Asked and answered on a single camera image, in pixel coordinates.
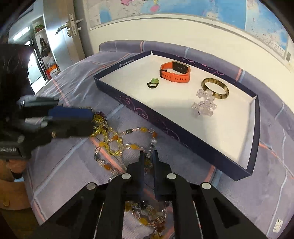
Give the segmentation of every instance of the green bead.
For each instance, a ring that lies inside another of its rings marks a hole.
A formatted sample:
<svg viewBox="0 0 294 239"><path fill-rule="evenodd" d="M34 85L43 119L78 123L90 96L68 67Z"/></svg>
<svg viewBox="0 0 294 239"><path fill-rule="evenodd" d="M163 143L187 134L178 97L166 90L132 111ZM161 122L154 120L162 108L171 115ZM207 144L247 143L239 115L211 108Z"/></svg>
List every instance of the green bead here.
<svg viewBox="0 0 294 239"><path fill-rule="evenodd" d="M159 83L158 78L152 78L152 79L151 79L151 83Z"/></svg>

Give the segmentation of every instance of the door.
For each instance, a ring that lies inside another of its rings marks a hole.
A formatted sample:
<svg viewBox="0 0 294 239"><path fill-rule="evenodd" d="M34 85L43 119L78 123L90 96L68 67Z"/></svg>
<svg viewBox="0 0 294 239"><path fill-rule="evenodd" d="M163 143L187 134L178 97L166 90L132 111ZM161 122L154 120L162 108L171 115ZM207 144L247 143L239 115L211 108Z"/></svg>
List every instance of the door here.
<svg viewBox="0 0 294 239"><path fill-rule="evenodd" d="M85 58L73 0L43 0L44 24L51 51L60 70Z"/></svg>

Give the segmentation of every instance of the white wall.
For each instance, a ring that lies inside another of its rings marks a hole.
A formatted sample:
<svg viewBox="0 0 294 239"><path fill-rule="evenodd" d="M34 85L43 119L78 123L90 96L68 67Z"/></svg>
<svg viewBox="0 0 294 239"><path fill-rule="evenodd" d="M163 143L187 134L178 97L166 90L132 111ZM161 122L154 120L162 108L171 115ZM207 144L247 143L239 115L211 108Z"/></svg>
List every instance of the white wall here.
<svg viewBox="0 0 294 239"><path fill-rule="evenodd" d="M34 2L33 11L24 15L21 19L15 22L11 29L9 30L9 39L13 38L22 29L29 26L33 20L41 17L43 15L43 0L36 0Z"/></svg>
<svg viewBox="0 0 294 239"><path fill-rule="evenodd" d="M285 63L273 50L261 46L262 42L243 31L236 34L203 22L146 18L121 21L92 30L88 27L88 32L94 53L106 41L140 39L188 46L213 54L264 82L294 111L294 62Z"/></svg>

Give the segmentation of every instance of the smartwatch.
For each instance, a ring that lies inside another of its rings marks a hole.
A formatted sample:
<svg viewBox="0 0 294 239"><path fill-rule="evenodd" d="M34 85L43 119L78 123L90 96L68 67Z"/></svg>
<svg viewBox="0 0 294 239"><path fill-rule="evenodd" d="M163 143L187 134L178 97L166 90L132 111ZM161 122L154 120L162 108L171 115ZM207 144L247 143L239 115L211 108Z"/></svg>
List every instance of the smartwatch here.
<svg viewBox="0 0 294 239"><path fill-rule="evenodd" d="M167 69L173 69L181 74L168 72ZM167 62L161 65L159 76L171 82L187 83L190 81L190 66L179 62Z"/></svg>

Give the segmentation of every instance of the white label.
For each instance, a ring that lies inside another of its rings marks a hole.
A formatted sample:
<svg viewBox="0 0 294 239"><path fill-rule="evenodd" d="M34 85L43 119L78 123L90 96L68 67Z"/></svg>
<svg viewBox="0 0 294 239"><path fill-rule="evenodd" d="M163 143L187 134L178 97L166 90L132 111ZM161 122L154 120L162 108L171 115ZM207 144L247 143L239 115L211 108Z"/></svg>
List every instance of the white label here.
<svg viewBox="0 0 294 239"><path fill-rule="evenodd" d="M283 225L283 221L281 219L277 219L273 232L278 233Z"/></svg>

